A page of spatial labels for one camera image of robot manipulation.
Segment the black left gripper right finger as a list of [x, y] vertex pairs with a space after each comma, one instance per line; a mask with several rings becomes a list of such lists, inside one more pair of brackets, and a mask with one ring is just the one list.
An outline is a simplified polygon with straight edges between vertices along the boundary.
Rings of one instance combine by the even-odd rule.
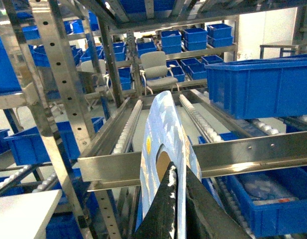
[[199, 179], [186, 169], [186, 237], [188, 239], [249, 239]]

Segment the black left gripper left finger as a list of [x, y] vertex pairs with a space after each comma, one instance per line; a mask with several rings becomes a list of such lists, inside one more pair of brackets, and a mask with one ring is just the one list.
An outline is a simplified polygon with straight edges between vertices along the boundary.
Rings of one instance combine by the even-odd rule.
[[173, 239], [176, 237], [177, 169], [170, 163], [135, 239]]

